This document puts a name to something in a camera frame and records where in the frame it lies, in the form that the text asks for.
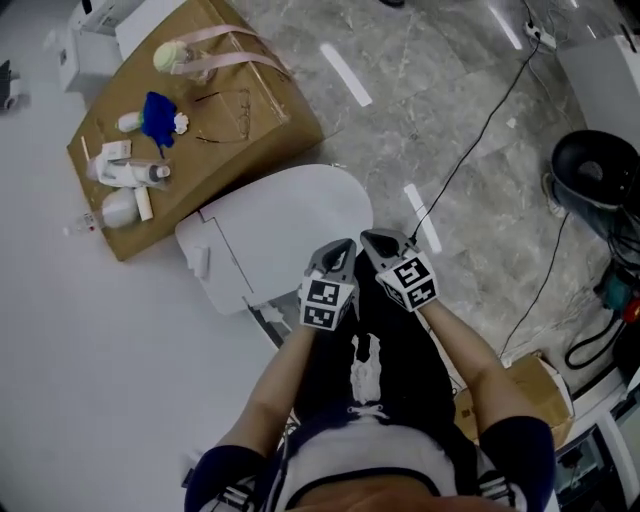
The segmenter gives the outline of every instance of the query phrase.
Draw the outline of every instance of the marble floor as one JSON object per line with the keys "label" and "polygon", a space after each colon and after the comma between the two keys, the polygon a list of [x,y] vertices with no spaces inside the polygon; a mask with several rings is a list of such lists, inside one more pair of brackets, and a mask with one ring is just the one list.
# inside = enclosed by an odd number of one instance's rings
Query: marble floor
{"label": "marble floor", "polygon": [[[375,225],[405,233],[417,222],[405,186],[415,184],[426,205],[434,201],[532,49],[521,0],[408,0],[402,9],[377,0],[234,3],[271,41],[322,124],[326,141],[297,163],[346,169],[366,188]],[[561,49],[619,33],[613,0],[528,3]],[[345,87],[319,51],[324,42],[354,70],[371,105],[361,107]],[[431,215],[443,246],[431,256],[442,299],[497,351],[542,284],[558,236],[561,220],[547,208],[540,175],[558,140],[580,128],[566,76],[541,50]],[[422,234],[418,242],[428,249]],[[574,391],[606,366],[603,358],[570,371],[563,355],[607,322],[591,291],[607,262],[606,244],[570,218],[551,279],[505,355],[543,350]],[[276,302],[295,319],[292,297]]]}

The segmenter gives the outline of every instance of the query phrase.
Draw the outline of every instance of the pink ribbon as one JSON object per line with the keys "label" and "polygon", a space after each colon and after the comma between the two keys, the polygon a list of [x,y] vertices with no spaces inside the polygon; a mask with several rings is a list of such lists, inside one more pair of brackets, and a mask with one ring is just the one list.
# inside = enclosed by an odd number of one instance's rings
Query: pink ribbon
{"label": "pink ribbon", "polygon": [[[189,34],[185,34],[184,36],[176,38],[175,41],[182,41],[186,44],[194,44],[200,41],[206,41],[207,39],[213,39],[214,37],[228,34],[230,32],[248,34],[260,39],[260,36],[258,36],[258,34],[256,34],[252,30],[237,27],[235,25],[218,25],[215,27],[203,28]],[[273,59],[270,59],[269,57],[265,57],[264,55],[260,55],[258,53],[251,52],[223,53],[221,55],[214,55],[184,64],[176,63],[171,68],[171,74],[184,75],[187,73],[195,73],[198,71],[206,71],[209,69],[233,66],[234,64],[243,64],[245,62],[259,62],[260,64],[265,64],[266,66],[277,69],[278,71],[280,71],[280,73],[283,73],[285,75],[287,74],[287,72],[283,70],[278,64],[276,64]]]}

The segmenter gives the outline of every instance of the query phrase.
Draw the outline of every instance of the electrical outlet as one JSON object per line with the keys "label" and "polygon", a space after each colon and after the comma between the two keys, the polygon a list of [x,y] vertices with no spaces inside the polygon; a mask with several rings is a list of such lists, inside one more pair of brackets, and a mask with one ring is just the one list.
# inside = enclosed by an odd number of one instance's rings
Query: electrical outlet
{"label": "electrical outlet", "polygon": [[556,51],[555,38],[548,32],[545,32],[544,29],[538,28],[538,26],[533,23],[527,22],[524,24],[524,33],[533,39],[540,39],[540,44],[545,45],[554,52]]}

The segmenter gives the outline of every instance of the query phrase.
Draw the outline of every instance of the cardboard box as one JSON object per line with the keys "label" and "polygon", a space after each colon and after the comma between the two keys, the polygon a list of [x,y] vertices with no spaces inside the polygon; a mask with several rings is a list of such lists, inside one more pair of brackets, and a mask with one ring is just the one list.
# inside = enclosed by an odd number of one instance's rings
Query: cardboard box
{"label": "cardboard box", "polygon": [[[538,409],[542,419],[549,424],[554,445],[556,449],[560,448],[569,435],[573,416],[569,412],[562,391],[544,363],[537,357],[528,355],[514,362],[507,369],[507,373]],[[478,428],[471,393],[468,389],[458,393],[455,404],[456,425],[467,438],[477,444]]]}
{"label": "cardboard box", "polygon": [[[85,197],[92,210],[99,209],[113,191],[85,176],[86,160],[81,137],[90,156],[102,144],[121,139],[133,142],[132,157],[158,159],[154,142],[142,132],[123,134],[115,128],[118,118],[140,111],[147,92],[169,97],[189,117],[189,130],[175,135],[165,149],[170,160],[171,183],[167,191],[150,189],[154,218],[118,230],[104,230],[107,243],[123,261],[171,234],[175,225],[231,183],[248,183],[282,162],[320,142],[322,132],[309,105],[293,79],[263,64],[247,63],[218,69],[205,86],[184,76],[156,71],[153,54],[172,38],[220,24],[250,28],[223,0],[188,0],[165,19],[133,52],[96,99],[67,147]],[[227,34],[198,43],[210,54],[248,51],[277,60],[258,39],[246,34]],[[238,119],[239,91],[250,94],[249,137],[242,139]],[[195,102],[214,92],[213,98]],[[227,142],[214,144],[202,136]]]}

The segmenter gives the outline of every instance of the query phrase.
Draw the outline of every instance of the white toilet lid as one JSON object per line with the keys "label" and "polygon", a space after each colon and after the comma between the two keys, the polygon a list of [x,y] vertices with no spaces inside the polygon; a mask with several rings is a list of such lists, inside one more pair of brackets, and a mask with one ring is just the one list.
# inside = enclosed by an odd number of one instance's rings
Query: white toilet lid
{"label": "white toilet lid", "polygon": [[[258,305],[295,290],[316,249],[340,238],[353,239],[361,249],[360,233],[373,225],[371,202],[360,183],[342,169],[320,164],[267,176],[207,205],[199,214],[202,226],[213,222],[219,227],[248,285],[211,290],[211,280],[202,280],[216,308],[225,314],[242,309],[244,299]],[[189,257],[179,228],[176,235]],[[196,243],[193,240],[190,236],[189,243]],[[209,277],[216,271],[212,257]],[[223,298],[225,304],[218,304]],[[240,307],[230,307],[231,303]]]}

